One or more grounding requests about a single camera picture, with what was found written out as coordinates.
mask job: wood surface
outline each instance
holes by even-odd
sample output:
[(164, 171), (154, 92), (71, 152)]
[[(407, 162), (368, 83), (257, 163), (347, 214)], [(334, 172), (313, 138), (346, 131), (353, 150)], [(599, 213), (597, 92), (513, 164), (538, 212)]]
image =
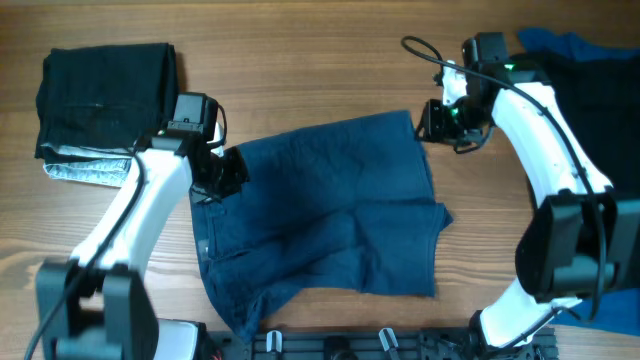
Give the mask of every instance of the wood surface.
[[(576, 31), (608, 46), (638, 46), (634, 1), (52, 1), (0, 5), (0, 359), (22, 358), (37, 325), (33, 279), (46, 256), (66, 257), (116, 190), (52, 181), (33, 159), (34, 98), (51, 48), (170, 42), (183, 90), (220, 101), (229, 144), (395, 109), (418, 119), (439, 98), (437, 68), (399, 44), (423, 37), (445, 58), (479, 31)], [(439, 240), (434, 299), (335, 289), (303, 291), (264, 328), (295, 331), (464, 325), (514, 277), (514, 249), (530, 218), (525, 174), (501, 132), (456, 156), (428, 145), (436, 196), (455, 217)], [(157, 315), (226, 329), (199, 277), (186, 199), (166, 224), (145, 277)], [(558, 327), (562, 359), (637, 358), (640, 338)]]

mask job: blue cloth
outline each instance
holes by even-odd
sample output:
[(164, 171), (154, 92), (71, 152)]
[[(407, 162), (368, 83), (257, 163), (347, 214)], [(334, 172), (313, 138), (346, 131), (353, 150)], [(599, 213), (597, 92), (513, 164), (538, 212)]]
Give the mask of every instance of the blue cloth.
[(245, 341), (301, 289), (433, 296), (434, 200), (409, 112), (296, 130), (239, 146), (250, 181), (191, 207), (209, 299)]
[[(594, 164), (600, 169), (609, 170), (606, 175), (616, 189), (637, 193), (640, 179), (634, 178), (637, 172), (630, 169), (635, 164), (619, 165), (621, 160), (612, 159), (609, 150), (602, 151), (601, 147), (607, 145), (604, 147), (609, 149), (611, 145), (620, 148), (621, 153), (626, 153), (621, 146), (625, 146), (627, 142), (633, 143), (637, 133), (632, 129), (637, 127), (638, 119), (629, 115), (631, 109), (637, 109), (637, 104), (634, 103), (637, 102), (637, 97), (629, 89), (634, 89), (634, 84), (637, 83), (635, 63), (638, 59), (632, 58), (640, 55), (640, 49), (600, 47), (586, 42), (575, 33), (556, 36), (540, 28), (520, 31), (518, 37), (528, 52), (539, 53), (536, 57), (541, 59), (537, 60), (553, 82), (560, 109)], [(568, 60), (554, 58), (544, 52), (553, 52)], [(619, 61), (605, 63), (601, 60)], [(603, 128), (594, 124), (603, 124)], [(639, 251), (640, 244), (636, 244), (634, 253)], [(630, 270), (629, 277), (637, 276), (633, 271), (635, 270)], [(592, 301), (586, 300), (574, 310), (586, 318), (591, 312), (591, 306)], [(589, 324), (578, 322), (568, 314), (561, 314), (553, 322), (640, 336), (640, 289), (603, 295), (599, 312)]]
[(640, 55), (640, 49), (613, 49), (593, 45), (576, 33), (555, 35), (542, 28), (529, 28), (518, 32), (518, 38), (527, 52), (550, 51), (574, 61), (628, 60)]

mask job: navy blue fabric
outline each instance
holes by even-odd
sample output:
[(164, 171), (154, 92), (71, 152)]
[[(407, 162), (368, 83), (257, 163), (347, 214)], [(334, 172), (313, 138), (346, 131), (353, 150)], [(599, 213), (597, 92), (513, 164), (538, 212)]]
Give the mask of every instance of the navy blue fabric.
[(250, 182), (192, 205), (204, 286), (245, 341), (301, 289), (433, 296), (434, 200), (409, 112), (296, 130), (239, 146)]
[[(530, 53), (523, 57), (536, 60), (549, 75), (563, 115), (594, 164), (616, 190), (640, 194), (640, 168), (633, 148), (640, 126), (636, 85), (640, 58), (635, 57), (640, 49), (600, 47), (575, 33), (556, 36), (539, 28), (520, 31), (518, 37)], [(631, 278), (637, 278), (640, 234), (637, 239), (627, 280), (632, 286), (637, 286)], [(592, 301), (586, 300), (574, 310), (586, 317), (591, 306)], [(599, 309), (589, 324), (568, 314), (553, 322), (640, 336), (640, 289), (605, 294)]]
[(550, 51), (574, 61), (628, 60), (640, 55), (640, 49), (614, 49), (593, 45), (576, 33), (556, 35), (547, 29), (529, 28), (518, 32), (528, 52)]

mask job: wooden table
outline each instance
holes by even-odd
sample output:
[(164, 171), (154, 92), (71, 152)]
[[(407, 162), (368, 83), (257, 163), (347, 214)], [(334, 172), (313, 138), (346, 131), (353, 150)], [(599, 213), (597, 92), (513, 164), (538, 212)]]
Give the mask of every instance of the wooden table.
[[(394, 109), (417, 119), (427, 99), (441, 96), (430, 80), (437, 68), (406, 53), (403, 35), (423, 37), (459, 62), (461, 43), (479, 31), (505, 32), (511, 52), (522, 50), (515, 32), (534, 25), (610, 46), (639, 45), (640, 34), (640, 3), (615, 0), (16, 2), (0, 8), (0, 359), (21, 358), (36, 327), (33, 279), (42, 260), (68, 256), (117, 191), (49, 180), (33, 159), (34, 98), (51, 48), (174, 44), (182, 89), (225, 106), (233, 145)], [(502, 293), (531, 218), (511, 145), (498, 131), (477, 153), (427, 150), (437, 199), (456, 219), (437, 248), (436, 298), (307, 290), (265, 328), (458, 326)], [(166, 224), (145, 284), (158, 316), (226, 328), (202, 288), (186, 199)], [(637, 358), (640, 351), (640, 338), (569, 327), (558, 335), (562, 359)]]

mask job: wooden tabletop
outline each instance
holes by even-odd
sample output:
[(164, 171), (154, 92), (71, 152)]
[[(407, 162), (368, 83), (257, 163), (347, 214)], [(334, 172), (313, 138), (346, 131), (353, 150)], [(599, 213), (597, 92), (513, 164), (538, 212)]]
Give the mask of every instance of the wooden tabletop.
[[(418, 119), (424, 102), (441, 93), (430, 80), (437, 68), (400, 47), (407, 34), (458, 62), (461, 43), (479, 31), (505, 32), (511, 52), (522, 51), (515, 33), (528, 26), (576, 31), (603, 45), (640, 45), (640, 2), (631, 1), (18, 2), (0, 8), (0, 359), (21, 358), (37, 325), (33, 279), (42, 260), (68, 256), (117, 191), (50, 180), (33, 158), (34, 99), (51, 48), (174, 44), (182, 89), (224, 105), (234, 145), (396, 109)], [(459, 326), (502, 293), (532, 215), (511, 145), (498, 131), (473, 154), (456, 156), (440, 145), (427, 151), (437, 199), (455, 217), (437, 247), (437, 296), (306, 290), (264, 328)], [(155, 247), (145, 285), (158, 316), (226, 329), (202, 287), (186, 199)], [(571, 327), (558, 327), (558, 335), (562, 359), (629, 359), (640, 351), (640, 338)]]

